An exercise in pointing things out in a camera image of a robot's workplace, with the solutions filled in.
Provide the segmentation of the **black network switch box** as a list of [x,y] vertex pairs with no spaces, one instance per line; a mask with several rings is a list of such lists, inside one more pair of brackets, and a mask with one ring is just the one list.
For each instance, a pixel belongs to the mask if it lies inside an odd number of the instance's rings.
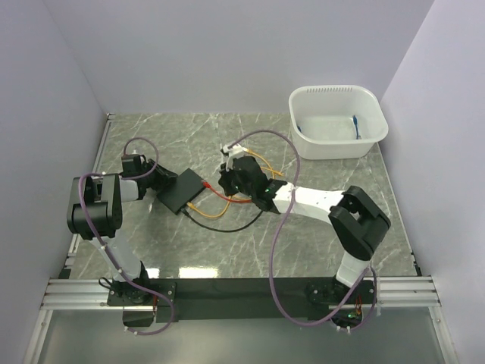
[[205,190],[203,179],[192,169],[187,168],[173,185],[157,193],[157,200],[172,213],[178,215],[187,205]]

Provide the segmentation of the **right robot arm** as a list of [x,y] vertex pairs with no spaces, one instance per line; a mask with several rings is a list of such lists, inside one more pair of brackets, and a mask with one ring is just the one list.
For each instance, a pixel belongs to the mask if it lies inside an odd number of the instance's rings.
[[223,163],[219,172],[218,183],[227,196],[241,193],[263,212],[290,211],[331,225],[344,249],[333,284],[334,296],[349,303],[359,295],[358,277],[391,227],[390,219],[362,188],[325,191],[296,187],[267,177],[252,156]]

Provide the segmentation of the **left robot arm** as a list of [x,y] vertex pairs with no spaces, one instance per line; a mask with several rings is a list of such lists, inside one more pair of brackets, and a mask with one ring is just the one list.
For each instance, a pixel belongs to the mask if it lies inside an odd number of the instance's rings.
[[73,179],[67,226],[101,253],[112,269],[116,288],[130,281],[125,294],[142,305],[151,299],[152,285],[143,263],[117,232],[123,223],[122,204],[142,200],[149,189],[164,192],[175,184],[178,174],[140,154],[123,155],[121,164],[119,174],[88,174]]

